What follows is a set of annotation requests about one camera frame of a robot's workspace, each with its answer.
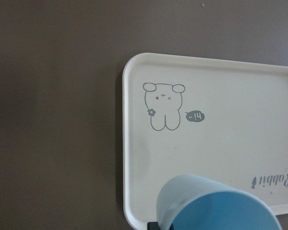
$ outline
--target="cup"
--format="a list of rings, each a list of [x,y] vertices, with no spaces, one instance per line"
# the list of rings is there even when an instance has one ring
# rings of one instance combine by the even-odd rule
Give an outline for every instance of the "cup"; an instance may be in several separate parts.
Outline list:
[[[157,198],[161,230],[281,230],[257,197],[197,175],[169,180]]]

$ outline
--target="brown table surface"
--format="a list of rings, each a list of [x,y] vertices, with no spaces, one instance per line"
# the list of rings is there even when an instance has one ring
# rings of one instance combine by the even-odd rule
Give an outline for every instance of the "brown table surface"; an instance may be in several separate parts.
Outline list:
[[[288,0],[0,1],[0,230],[131,229],[121,75],[142,52],[288,66]]]

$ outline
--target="speech bubble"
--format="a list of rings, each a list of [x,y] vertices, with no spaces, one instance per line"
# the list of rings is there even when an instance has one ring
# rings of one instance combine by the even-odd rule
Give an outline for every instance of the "speech bubble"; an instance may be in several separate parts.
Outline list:
[[[191,112],[186,112],[186,119],[191,122],[201,122],[205,119],[205,115],[199,110],[193,110]]]

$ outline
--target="rectangular tray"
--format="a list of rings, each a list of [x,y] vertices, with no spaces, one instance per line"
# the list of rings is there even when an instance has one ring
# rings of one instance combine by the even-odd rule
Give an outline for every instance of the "rectangular tray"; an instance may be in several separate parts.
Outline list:
[[[172,177],[193,173],[288,213],[288,67],[144,53],[123,73],[124,212],[156,221]]]

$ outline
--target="flower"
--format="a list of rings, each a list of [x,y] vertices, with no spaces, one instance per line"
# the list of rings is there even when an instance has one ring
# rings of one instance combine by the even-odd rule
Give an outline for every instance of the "flower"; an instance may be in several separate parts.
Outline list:
[[[150,115],[150,116],[154,116],[156,113],[155,110],[153,110],[153,109],[149,109],[147,111],[148,111],[148,115]]]

